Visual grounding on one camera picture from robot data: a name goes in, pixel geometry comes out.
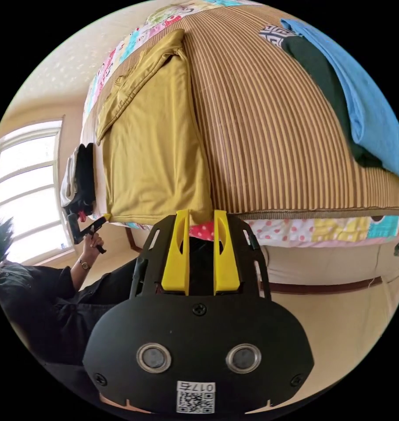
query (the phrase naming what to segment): qr code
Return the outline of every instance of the qr code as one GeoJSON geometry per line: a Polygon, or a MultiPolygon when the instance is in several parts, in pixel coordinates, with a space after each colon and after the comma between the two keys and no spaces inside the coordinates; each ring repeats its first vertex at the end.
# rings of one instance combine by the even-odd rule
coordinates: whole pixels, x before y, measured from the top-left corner
{"type": "Polygon", "coordinates": [[[177,412],[185,414],[213,414],[214,393],[177,392],[177,412]]]}

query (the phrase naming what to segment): window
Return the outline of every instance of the window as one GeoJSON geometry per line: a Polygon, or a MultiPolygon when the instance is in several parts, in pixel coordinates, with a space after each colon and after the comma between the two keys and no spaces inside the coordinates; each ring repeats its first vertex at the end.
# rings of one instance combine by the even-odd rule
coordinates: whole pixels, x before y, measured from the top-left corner
{"type": "Polygon", "coordinates": [[[13,218],[11,261],[38,263],[72,248],[59,199],[61,123],[33,124],[0,139],[0,220],[13,218]]]}

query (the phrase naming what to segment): hand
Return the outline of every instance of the hand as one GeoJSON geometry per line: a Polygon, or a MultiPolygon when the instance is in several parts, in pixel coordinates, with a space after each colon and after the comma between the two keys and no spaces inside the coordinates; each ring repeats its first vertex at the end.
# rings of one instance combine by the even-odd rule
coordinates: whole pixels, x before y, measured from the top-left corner
{"type": "Polygon", "coordinates": [[[88,234],[84,238],[84,250],[83,256],[86,259],[87,263],[94,263],[94,261],[99,256],[100,252],[98,251],[97,246],[103,246],[103,239],[95,232],[93,235],[88,234]]]}

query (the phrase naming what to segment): wristwatch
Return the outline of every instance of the wristwatch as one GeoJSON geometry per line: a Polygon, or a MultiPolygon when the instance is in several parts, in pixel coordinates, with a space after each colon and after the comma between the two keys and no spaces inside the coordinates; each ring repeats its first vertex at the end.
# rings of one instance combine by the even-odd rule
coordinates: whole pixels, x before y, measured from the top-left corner
{"type": "Polygon", "coordinates": [[[87,262],[83,262],[81,259],[79,259],[78,261],[81,264],[82,269],[85,269],[86,271],[91,269],[91,266],[87,262]]]}

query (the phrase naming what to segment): window frame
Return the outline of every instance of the window frame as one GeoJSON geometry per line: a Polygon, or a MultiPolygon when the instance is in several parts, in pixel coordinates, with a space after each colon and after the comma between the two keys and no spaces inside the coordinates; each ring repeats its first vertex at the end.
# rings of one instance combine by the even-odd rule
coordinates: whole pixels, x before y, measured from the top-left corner
{"type": "MultiPolygon", "coordinates": [[[[64,249],[55,249],[55,250],[47,251],[47,252],[42,253],[40,255],[34,256],[31,259],[26,260],[25,262],[22,262],[22,264],[26,264],[26,265],[37,264],[41,261],[52,259],[54,257],[60,256],[64,253],[69,253],[69,252],[75,251],[72,240],[71,240],[71,236],[69,235],[67,221],[66,221],[63,209],[61,207],[61,202],[60,202],[61,184],[60,184],[60,180],[59,180],[59,165],[58,165],[59,164],[59,156],[58,155],[59,155],[59,144],[60,144],[60,136],[61,136],[63,119],[56,119],[56,120],[52,120],[52,121],[43,121],[42,123],[43,124],[51,123],[51,128],[34,129],[34,130],[29,131],[28,133],[24,133],[24,134],[20,134],[20,135],[16,135],[16,136],[11,136],[13,134],[13,132],[11,132],[11,133],[8,133],[8,134],[2,136],[0,138],[0,156],[1,156],[2,152],[4,152],[5,150],[7,150],[9,148],[12,148],[14,146],[17,146],[21,143],[31,141],[31,140],[40,139],[40,138],[43,138],[43,137],[54,136],[55,139],[54,139],[53,160],[52,161],[40,162],[38,164],[34,164],[34,165],[31,165],[31,166],[22,168],[20,170],[13,171],[12,173],[1,177],[0,183],[4,182],[4,181],[6,181],[6,180],[8,180],[12,177],[15,177],[17,175],[24,174],[26,172],[36,170],[38,168],[44,168],[44,167],[50,167],[51,166],[52,170],[53,170],[53,184],[38,187],[36,189],[31,189],[31,190],[28,190],[24,193],[20,193],[18,195],[12,196],[12,197],[8,198],[7,200],[4,200],[4,201],[0,202],[0,206],[5,205],[9,202],[12,202],[13,200],[17,200],[21,197],[28,196],[29,194],[53,188],[54,193],[55,193],[55,197],[56,197],[56,207],[58,209],[59,219],[55,222],[51,222],[49,224],[42,225],[38,228],[28,230],[25,233],[22,233],[20,235],[15,235],[13,237],[13,241],[18,241],[18,240],[21,240],[23,238],[29,237],[33,234],[36,234],[38,232],[45,231],[49,228],[53,228],[53,227],[61,225],[69,245],[67,247],[65,247],[64,249]]],[[[31,126],[37,125],[37,124],[38,123],[31,123],[29,125],[23,126],[22,128],[24,128],[24,127],[30,128],[31,126]]]]}

